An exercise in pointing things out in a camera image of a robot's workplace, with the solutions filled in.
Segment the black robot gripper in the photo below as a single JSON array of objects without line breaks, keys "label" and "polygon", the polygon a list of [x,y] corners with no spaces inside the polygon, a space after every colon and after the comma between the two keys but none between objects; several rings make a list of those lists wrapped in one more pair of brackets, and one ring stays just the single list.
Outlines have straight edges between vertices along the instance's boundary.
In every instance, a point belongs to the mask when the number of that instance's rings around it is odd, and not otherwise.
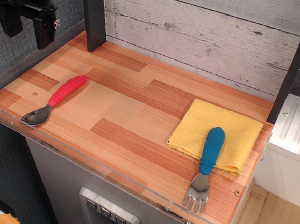
[{"label": "black robot gripper", "polygon": [[9,38],[23,31],[20,17],[33,20],[36,44],[39,50],[55,40],[57,6],[52,0],[0,0],[0,24]]}]

